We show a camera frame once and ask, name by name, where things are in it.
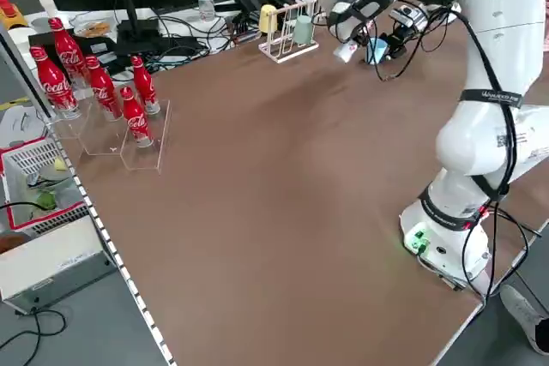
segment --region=person's foot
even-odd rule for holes
[[[511,286],[501,286],[499,296],[507,311],[521,325],[534,350],[541,355],[549,356],[549,352],[541,350],[535,340],[535,328],[544,317],[536,312],[528,300]]]

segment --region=brown table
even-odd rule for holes
[[[398,219],[440,169],[434,142],[464,83],[465,33],[452,27],[384,83],[319,40],[281,65],[248,45],[157,75],[173,108],[161,176],[80,159],[179,365],[426,365],[478,304],[417,264]],[[549,103],[548,82],[528,101]],[[539,166],[505,202],[536,227],[548,172]],[[499,272],[521,246],[501,227]]]

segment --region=coca-cola bottle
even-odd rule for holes
[[[86,65],[90,73],[90,86],[105,115],[105,119],[114,122],[122,116],[120,105],[114,94],[111,77],[100,67],[95,56],[86,56]]]
[[[142,106],[137,102],[130,87],[122,87],[120,96],[124,100],[124,117],[128,121],[131,134],[136,139],[138,147],[148,147],[153,144],[153,137],[148,129],[147,116]]]
[[[32,46],[31,56],[36,61],[38,78],[45,93],[65,119],[76,119],[81,115],[78,100],[63,71],[50,60],[42,46]]]
[[[134,66],[134,83],[137,92],[141,95],[141,99],[145,105],[145,112],[148,115],[158,113],[160,111],[160,103],[158,99],[156,99],[156,92],[154,91],[151,75],[145,69],[140,57],[132,56],[130,60],[131,64]]]
[[[84,63],[80,47],[63,27],[61,19],[52,17],[48,20],[55,39],[55,50],[61,63],[69,74],[73,86],[85,89],[89,85],[89,71]]]

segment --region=water bottle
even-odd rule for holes
[[[203,21],[215,19],[214,0],[198,0],[198,10]]]

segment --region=coca-cola logo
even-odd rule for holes
[[[54,85],[48,82],[44,82],[43,86],[45,91],[50,95],[65,94],[70,91],[70,84],[67,81],[66,77],[63,78],[63,81],[60,81],[59,83]]]
[[[81,61],[76,49],[73,51],[62,51],[59,53],[59,59],[61,59],[62,64],[77,64]]]
[[[132,117],[128,120],[128,126],[130,129],[140,129],[145,127],[145,116],[143,114]]]
[[[96,99],[108,99],[110,97],[106,87],[93,87],[93,90]]]

